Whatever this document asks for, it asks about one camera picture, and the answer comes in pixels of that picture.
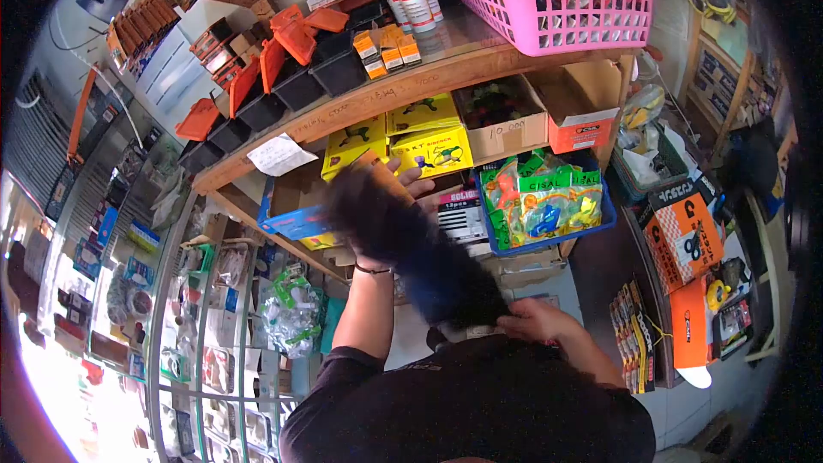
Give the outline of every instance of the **blue plastic basket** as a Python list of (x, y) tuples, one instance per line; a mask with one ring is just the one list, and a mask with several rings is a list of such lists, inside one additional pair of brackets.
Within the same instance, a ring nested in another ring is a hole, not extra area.
[[(499, 166), (502, 166), (504, 162), (505, 160), (499, 160)], [(579, 164), (584, 171), (598, 169), (597, 163), (591, 159), (580, 159), (579, 161), (575, 162)], [(480, 183), (480, 173), (476, 168), (472, 169), (472, 175), (474, 176), (474, 183), (475, 186), (478, 188), (480, 196), (486, 196), (486, 191), (482, 189), (482, 184)], [(491, 220), (489, 219), (489, 212), (486, 211), (486, 203), (485, 201), (481, 201), (481, 210), (483, 211), (483, 220), (486, 222), (486, 232), (488, 232), (489, 234), (489, 246), (491, 247), (491, 252), (493, 252), (495, 256), (517, 256), (518, 254), (528, 254), (529, 252), (536, 252), (551, 245), (557, 245), (559, 243), (565, 242), (566, 240), (580, 238), (583, 236), (587, 236), (593, 232), (602, 231), (603, 229), (609, 229), (614, 227), (614, 225), (617, 223), (617, 211), (615, 211), (615, 206), (612, 204), (612, 197), (609, 196), (609, 187), (606, 184), (606, 179), (602, 179), (601, 181), (603, 185), (603, 201), (600, 207), (600, 213), (602, 215), (600, 225), (598, 225), (595, 228), (589, 228), (583, 231), (565, 234), (564, 236), (559, 236), (557, 238), (549, 238), (547, 240), (543, 240), (542, 242), (529, 243), (528, 245), (515, 247), (513, 249), (500, 250), (499, 248), (497, 248), (497, 238), (495, 237), (495, 230), (491, 225)]]

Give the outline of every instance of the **black t-shirt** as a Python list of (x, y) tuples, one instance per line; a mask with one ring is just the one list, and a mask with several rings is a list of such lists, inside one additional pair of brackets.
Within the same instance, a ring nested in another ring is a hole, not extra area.
[(556, 349), (498, 334), (383, 372), (339, 347), (285, 423), (282, 461), (651, 461), (645, 408)]

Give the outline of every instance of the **orange cmr box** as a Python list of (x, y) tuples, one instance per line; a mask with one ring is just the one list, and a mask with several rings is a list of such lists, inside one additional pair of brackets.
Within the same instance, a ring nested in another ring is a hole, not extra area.
[(723, 242), (703, 196), (690, 179), (650, 191), (638, 218), (666, 294), (723, 259)]

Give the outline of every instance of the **wrist bracelet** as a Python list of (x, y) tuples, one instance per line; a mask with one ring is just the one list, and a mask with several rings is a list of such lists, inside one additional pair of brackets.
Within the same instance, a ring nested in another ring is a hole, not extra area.
[(387, 269), (384, 269), (384, 270), (381, 270), (381, 271), (372, 271), (372, 270), (363, 268), (362, 266), (358, 265), (357, 262), (355, 262), (355, 269), (357, 269), (358, 271), (361, 271), (361, 272), (365, 272), (367, 274), (372, 274), (372, 275), (385, 274), (386, 272), (391, 272), (392, 271), (392, 267), (388, 267)]

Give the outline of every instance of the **yellow box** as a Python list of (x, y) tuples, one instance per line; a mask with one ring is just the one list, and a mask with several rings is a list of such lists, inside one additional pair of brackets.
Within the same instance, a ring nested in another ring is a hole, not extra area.
[(466, 128), (459, 123), (393, 137), (388, 151), (401, 160), (397, 171), (419, 167), (423, 178), (474, 166)]
[(396, 136), (460, 125), (460, 115), (451, 93), (441, 93), (389, 111), (386, 134)]
[(357, 122), (353, 126), (337, 130), (328, 136), (328, 145), (323, 159), (324, 180), (332, 177), (344, 167), (359, 158), (366, 150), (372, 149), (381, 156), (388, 155), (386, 137), (386, 113)]
[(312, 251), (330, 249), (332, 247), (339, 247), (344, 244), (341, 239), (337, 238), (334, 232), (324, 232), (323, 234), (318, 234), (317, 236), (301, 238), (300, 243)]

